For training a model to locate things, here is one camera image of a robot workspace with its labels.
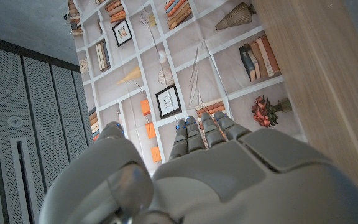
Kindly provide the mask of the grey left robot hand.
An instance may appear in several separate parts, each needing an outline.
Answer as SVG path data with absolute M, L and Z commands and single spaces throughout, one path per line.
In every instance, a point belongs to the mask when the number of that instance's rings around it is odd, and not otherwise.
M 358 187 L 324 154 L 222 112 L 179 120 L 149 174 L 117 122 L 54 180 L 40 223 L 358 223 Z

